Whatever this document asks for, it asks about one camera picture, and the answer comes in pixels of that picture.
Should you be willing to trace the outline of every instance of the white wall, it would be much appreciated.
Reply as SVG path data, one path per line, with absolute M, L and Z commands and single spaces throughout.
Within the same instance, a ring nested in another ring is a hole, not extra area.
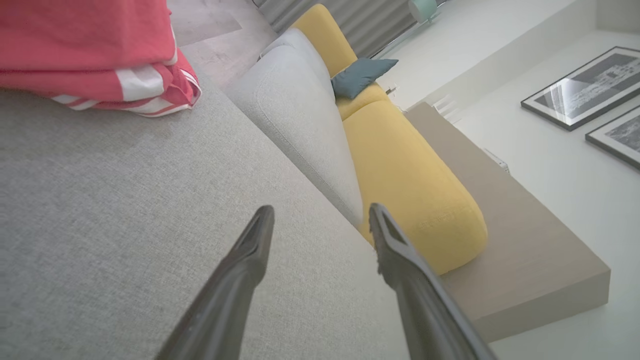
M 520 101 L 614 45 L 640 35 L 594 31 L 488 94 L 456 123 L 611 267 L 609 303 L 492 343 L 501 359 L 637 359 L 640 354 L 640 172 L 584 135 L 640 104 L 640 97 L 567 132 Z
M 407 109 L 575 1 L 452 0 L 386 56 L 400 61 L 378 83 L 397 84 L 392 101 Z
M 595 30 L 595 19 L 595 0 L 574 1 L 430 93 L 423 101 L 434 105 L 449 96 L 458 108 L 464 109 Z
M 598 0 L 598 28 L 640 33 L 640 0 Z

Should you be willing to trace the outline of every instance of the framed photo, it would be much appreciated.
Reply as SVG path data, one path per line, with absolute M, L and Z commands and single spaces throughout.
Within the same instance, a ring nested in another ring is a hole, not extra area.
M 640 94 L 640 51 L 614 47 L 520 105 L 572 131 Z
M 640 106 L 588 133 L 586 139 L 640 170 Z

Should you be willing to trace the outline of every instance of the gray floor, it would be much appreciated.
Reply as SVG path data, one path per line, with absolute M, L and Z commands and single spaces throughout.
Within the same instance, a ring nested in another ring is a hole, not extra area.
M 251 0 L 167 0 L 178 46 L 223 90 L 242 76 L 275 38 Z

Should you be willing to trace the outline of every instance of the white stripe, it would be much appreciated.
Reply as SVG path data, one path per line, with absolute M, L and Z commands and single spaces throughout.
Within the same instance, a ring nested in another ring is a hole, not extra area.
M 85 102 L 81 102 L 78 105 L 69 106 L 69 108 L 73 109 L 73 110 L 84 110 L 84 109 L 88 109 L 88 108 L 92 107 L 93 105 L 96 105 L 98 102 L 100 102 L 100 101 L 99 100 L 87 100 Z
M 198 93 L 193 94 L 193 98 L 191 99 L 191 105 L 195 105 L 196 101 L 198 101 L 198 99 L 200 98 L 200 95 L 202 94 L 202 89 L 200 88 L 200 85 L 198 84 L 196 79 L 189 72 L 183 69 L 180 69 L 180 70 L 184 74 L 184 77 L 187 78 L 187 81 L 194 84 L 198 88 Z
M 161 116 L 169 115 L 169 114 L 172 114 L 172 113 L 177 113 L 180 110 L 192 109 L 192 108 L 193 107 L 191 105 L 184 104 L 184 105 L 176 106 L 173 109 L 167 110 L 167 111 L 165 111 L 163 113 L 159 113 L 159 114 L 156 114 L 156 115 L 146 115 L 146 114 L 143 114 L 143 113 L 137 113 L 137 114 L 141 115 L 141 116 L 144 116 L 144 117 L 161 117 Z
M 173 26 L 171 27 L 171 35 L 173 35 L 173 58 L 168 61 L 163 61 L 163 65 L 173 65 L 178 62 L 178 44 L 175 43 L 175 33 L 173 32 Z
M 155 97 L 144 105 L 136 106 L 134 108 L 124 108 L 123 110 L 129 110 L 135 113 L 155 113 L 156 111 L 168 108 L 169 106 L 173 106 L 173 103 L 160 97 Z
M 115 72 L 122 86 L 123 101 L 148 99 L 164 92 L 162 75 L 151 65 L 116 69 Z
M 76 100 L 80 100 L 78 96 L 71 95 L 58 95 L 51 98 L 53 101 L 58 101 L 60 104 L 70 104 Z

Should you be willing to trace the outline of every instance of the mint green lamp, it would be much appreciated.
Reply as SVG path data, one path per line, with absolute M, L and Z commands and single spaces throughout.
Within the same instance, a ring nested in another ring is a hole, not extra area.
M 419 24 L 431 21 L 436 10 L 438 10 L 436 0 L 409 0 L 409 11 Z

